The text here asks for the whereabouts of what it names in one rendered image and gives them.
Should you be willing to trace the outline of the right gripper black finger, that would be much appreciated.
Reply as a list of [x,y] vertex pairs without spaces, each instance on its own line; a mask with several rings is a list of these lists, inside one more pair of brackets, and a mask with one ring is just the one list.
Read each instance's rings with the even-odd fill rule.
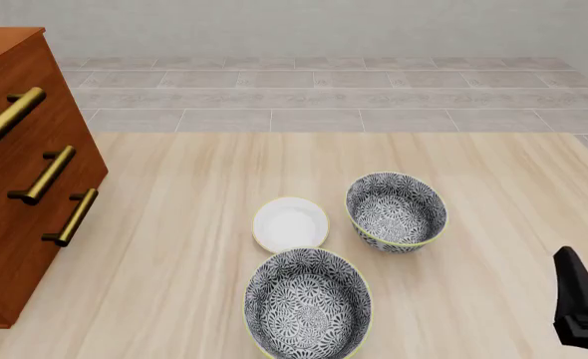
[[557,281],[555,319],[588,316],[588,271],[572,247],[553,255]]

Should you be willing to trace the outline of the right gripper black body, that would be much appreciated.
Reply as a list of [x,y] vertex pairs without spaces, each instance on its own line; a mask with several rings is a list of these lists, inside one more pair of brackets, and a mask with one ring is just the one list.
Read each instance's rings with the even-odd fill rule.
[[553,327],[562,345],[588,349],[588,322],[564,316],[556,320]]

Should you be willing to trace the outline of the black white patterned bowl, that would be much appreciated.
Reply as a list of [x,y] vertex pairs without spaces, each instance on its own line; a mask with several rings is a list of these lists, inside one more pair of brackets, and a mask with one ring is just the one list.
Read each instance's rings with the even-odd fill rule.
[[420,250],[441,235],[448,221],[439,194],[402,173],[361,176],[348,187],[345,206],[360,238],[386,253]]
[[268,359],[351,359],[369,334],[372,307],[360,271],[318,247],[270,256],[243,295],[245,328]]

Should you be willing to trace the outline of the wooden cabinet with drawers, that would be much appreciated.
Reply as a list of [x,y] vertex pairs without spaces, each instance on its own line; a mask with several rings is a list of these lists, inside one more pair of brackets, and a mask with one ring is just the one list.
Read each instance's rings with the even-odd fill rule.
[[[60,232],[76,206],[72,193],[98,189],[108,168],[41,27],[0,27],[0,114],[7,95],[34,87],[46,99],[0,141],[0,329],[15,324],[62,248],[41,241]],[[73,146],[76,154],[37,205],[9,199],[31,186],[50,161],[43,152]]]

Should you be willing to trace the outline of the white round plate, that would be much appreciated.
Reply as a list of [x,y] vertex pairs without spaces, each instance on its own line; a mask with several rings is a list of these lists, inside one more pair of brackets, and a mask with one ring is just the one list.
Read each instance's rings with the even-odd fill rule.
[[266,202],[253,217],[254,240],[270,253],[296,247],[321,247],[329,236],[329,216],[316,202],[282,196]]

